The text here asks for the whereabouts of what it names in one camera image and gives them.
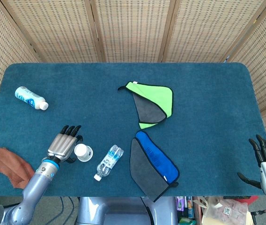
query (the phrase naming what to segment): tag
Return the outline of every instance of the tag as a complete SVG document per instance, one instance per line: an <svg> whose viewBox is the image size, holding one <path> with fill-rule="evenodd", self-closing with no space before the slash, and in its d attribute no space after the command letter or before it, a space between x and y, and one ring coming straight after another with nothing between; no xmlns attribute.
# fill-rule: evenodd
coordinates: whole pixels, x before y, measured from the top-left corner
<svg viewBox="0 0 266 225"><path fill-rule="evenodd" d="M104 164L106 167L112 169L119 158L120 156L115 155L112 150L109 150L105 158L101 161L101 164Z"/></svg>
<svg viewBox="0 0 266 225"><path fill-rule="evenodd" d="M228 216L230 215L230 212L231 212L231 208L225 207L224 210L223 210L223 213L228 215Z"/></svg>

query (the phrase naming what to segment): folded towel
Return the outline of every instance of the folded towel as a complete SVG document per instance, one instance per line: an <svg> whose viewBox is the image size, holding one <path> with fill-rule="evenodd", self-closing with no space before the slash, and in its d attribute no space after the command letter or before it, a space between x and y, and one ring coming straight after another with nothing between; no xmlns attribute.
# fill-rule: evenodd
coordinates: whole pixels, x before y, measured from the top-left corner
<svg viewBox="0 0 266 225"><path fill-rule="evenodd" d="M6 148L0 148L0 173L6 175L14 188L24 189L34 170L18 155Z"/></svg>

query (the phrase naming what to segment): white bottle cap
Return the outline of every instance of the white bottle cap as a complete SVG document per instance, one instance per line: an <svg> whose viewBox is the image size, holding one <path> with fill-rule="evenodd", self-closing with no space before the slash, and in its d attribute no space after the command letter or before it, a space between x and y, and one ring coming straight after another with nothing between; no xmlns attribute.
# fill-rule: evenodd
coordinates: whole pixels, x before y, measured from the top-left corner
<svg viewBox="0 0 266 225"><path fill-rule="evenodd" d="M100 181L102 179L102 177L100 177L99 175L95 175L94 178L97 180L97 181Z"/></svg>
<svg viewBox="0 0 266 225"><path fill-rule="evenodd" d="M41 103L39 103L39 108L40 108L41 110L46 110L48 107L49 107L49 104L46 103L46 102L41 102Z"/></svg>

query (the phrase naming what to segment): blue microfiber cloth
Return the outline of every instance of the blue microfiber cloth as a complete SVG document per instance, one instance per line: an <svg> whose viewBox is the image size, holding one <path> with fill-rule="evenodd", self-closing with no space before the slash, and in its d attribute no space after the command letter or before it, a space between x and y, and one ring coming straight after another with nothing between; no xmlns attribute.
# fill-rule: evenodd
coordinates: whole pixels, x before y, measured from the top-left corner
<svg viewBox="0 0 266 225"><path fill-rule="evenodd" d="M143 131L137 132L131 143L130 173L154 202L170 187L178 186L180 175L170 158Z"/></svg>

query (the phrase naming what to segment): cable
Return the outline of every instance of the cable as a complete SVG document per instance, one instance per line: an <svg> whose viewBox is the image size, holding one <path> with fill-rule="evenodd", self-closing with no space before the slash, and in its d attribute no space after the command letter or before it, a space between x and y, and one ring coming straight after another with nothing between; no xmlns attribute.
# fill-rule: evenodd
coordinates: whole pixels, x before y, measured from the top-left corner
<svg viewBox="0 0 266 225"><path fill-rule="evenodd" d="M152 215L152 212L151 212L150 208L149 208L148 206L146 206L146 204L144 203L142 197L140 197L140 199L141 199L141 201L142 201L144 207L146 207L146 210L147 210L147 212L148 212L148 217L150 218L151 225L155 225L155 223L154 223L154 218L153 218L153 215Z"/></svg>
<svg viewBox="0 0 266 225"><path fill-rule="evenodd" d="M62 210L59 214L57 214L53 219L51 219L49 222L47 222L45 225L48 225L50 222L52 222L53 220L55 220L57 217L59 217L63 211L64 211L64 205L63 205L63 200L62 200L62 197L60 197L60 200L61 200L61 204L62 204Z"/></svg>
<svg viewBox="0 0 266 225"><path fill-rule="evenodd" d="M12 206L16 206L18 204L20 204L20 202L19 203L15 203L15 204L11 204L11 205L3 205L3 207L4 208L9 208L9 207L12 207Z"/></svg>
<svg viewBox="0 0 266 225"><path fill-rule="evenodd" d="M68 219L71 217L71 215L72 215L72 213L73 213L73 211L74 211L74 202L73 202L73 200L71 199L71 197L70 197L70 196L69 196L68 198L69 198L69 200L71 200L71 202L72 202L73 209L72 209L71 213L68 215L68 217L66 218L66 220L64 221L63 225L65 225L65 224L66 224L66 222L67 222L67 221L68 221Z"/></svg>

